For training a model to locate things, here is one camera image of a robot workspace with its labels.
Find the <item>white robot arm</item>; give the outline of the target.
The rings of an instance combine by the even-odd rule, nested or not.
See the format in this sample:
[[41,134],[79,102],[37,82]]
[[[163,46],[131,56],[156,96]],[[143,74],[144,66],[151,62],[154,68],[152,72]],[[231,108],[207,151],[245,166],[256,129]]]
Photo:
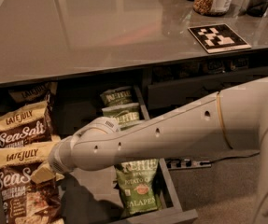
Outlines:
[[260,179],[251,224],[268,224],[268,77],[214,92],[127,130],[101,117],[57,142],[31,178],[36,183],[78,168],[256,148]]

